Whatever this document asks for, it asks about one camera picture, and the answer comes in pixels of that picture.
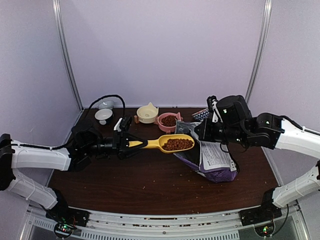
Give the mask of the yellow plastic scoop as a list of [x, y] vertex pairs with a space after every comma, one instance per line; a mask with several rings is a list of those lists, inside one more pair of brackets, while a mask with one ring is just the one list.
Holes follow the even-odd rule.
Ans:
[[195, 146], [195, 141], [187, 134], [167, 134], [157, 139], [147, 140], [146, 145], [142, 140], [131, 140], [128, 146], [130, 149], [133, 147], [159, 149], [165, 154], [172, 154], [192, 149]]

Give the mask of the purple pet food bag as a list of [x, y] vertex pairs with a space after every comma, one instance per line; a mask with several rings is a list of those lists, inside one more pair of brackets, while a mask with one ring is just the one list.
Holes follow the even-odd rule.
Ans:
[[232, 182], [239, 173], [239, 165], [229, 152], [223, 152], [219, 143], [200, 141], [195, 128], [199, 122], [176, 122], [176, 134], [193, 138], [194, 147], [174, 155], [193, 171], [214, 183]]

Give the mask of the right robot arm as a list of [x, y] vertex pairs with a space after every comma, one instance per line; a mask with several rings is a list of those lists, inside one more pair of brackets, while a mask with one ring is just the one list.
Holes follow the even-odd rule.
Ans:
[[[314, 158], [320, 157], [320, 134], [299, 125], [288, 116], [264, 112], [253, 117], [241, 95], [220, 100], [207, 98], [209, 117], [195, 127], [198, 139], [221, 144], [237, 143], [245, 149], [264, 147], [290, 150]], [[262, 206], [256, 210], [259, 220], [268, 220], [277, 208], [304, 197], [320, 188], [320, 164], [290, 183], [266, 191]]]

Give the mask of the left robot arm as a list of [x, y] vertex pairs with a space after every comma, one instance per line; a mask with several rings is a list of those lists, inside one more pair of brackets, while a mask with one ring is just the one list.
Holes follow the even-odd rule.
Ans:
[[56, 147], [26, 144], [0, 137], [0, 189], [13, 192], [26, 200], [52, 211], [61, 222], [72, 218], [67, 201], [57, 189], [46, 187], [22, 174], [20, 168], [54, 169], [79, 172], [86, 168], [92, 156], [117, 155], [126, 158], [146, 147], [147, 140], [137, 138], [121, 128], [115, 128], [112, 137], [102, 135], [92, 126], [73, 127], [70, 145]]

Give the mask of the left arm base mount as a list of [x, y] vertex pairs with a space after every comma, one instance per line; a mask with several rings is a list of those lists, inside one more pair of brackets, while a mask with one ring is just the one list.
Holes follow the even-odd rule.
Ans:
[[57, 203], [52, 209], [44, 209], [46, 217], [53, 219], [57, 223], [85, 227], [90, 213], [86, 210], [69, 207], [63, 194], [57, 189], [53, 189], [53, 191], [56, 194]]

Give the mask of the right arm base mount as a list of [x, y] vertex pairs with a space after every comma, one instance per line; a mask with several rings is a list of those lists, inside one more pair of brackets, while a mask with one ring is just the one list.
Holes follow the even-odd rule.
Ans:
[[272, 188], [263, 194], [260, 206], [244, 209], [239, 212], [242, 226], [272, 221], [282, 216], [281, 208], [273, 204], [274, 191], [275, 188]]

